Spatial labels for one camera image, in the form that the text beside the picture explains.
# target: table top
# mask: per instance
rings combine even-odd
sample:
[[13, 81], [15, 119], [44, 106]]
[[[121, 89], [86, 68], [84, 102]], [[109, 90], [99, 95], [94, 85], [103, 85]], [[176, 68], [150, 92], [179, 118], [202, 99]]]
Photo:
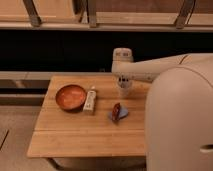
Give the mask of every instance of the table top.
[[[53, 76], [46, 93], [28, 157], [144, 156], [144, 108], [149, 84], [133, 81], [129, 96], [120, 99], [114, 76]], [[95, 86], [94, 115], [63, 111], [55, 102], [57, 91], [69, 84], [85, 90]], [[108, 113], [120, 103], [129, 110], [114, 124]]]

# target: floor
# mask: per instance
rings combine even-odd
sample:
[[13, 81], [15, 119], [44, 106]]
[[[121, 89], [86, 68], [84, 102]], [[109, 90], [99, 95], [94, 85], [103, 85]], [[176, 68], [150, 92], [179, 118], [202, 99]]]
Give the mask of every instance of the floor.
[[[0, 170], [54, 171], [44, 159], [26, 157], [40, 106], [0, 106]], [[143, 171], [144, 158], [56, 159], [73, 171]]]

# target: orange bowl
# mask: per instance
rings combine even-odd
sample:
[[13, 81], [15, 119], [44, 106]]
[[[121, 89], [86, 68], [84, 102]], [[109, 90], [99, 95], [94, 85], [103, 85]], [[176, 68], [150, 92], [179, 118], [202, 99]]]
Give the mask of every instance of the orange bowl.
[[70, 84], [56, 93], [56, 103], [61, 109], [74, 110], [80, 108], [86, 100], [87, 93], [79, 85]]

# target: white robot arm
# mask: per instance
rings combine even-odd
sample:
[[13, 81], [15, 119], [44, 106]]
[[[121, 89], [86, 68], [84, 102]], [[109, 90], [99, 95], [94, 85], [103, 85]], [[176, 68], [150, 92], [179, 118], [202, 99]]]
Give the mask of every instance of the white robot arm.
[[154, 80], [145, 107], [147, 170], [212, 171], [213, 53], [136, 63], [130, 57], [116, 49], [112, 72]]
[[123, 76], [127, 79], [152, 82], [160, 73], [168, 69], [211, 57], [213, 57], [213, 53], [195, 53], [133, 62], [131, 49], [116, 48], [113, 52], [112, 73], [118, 77]]

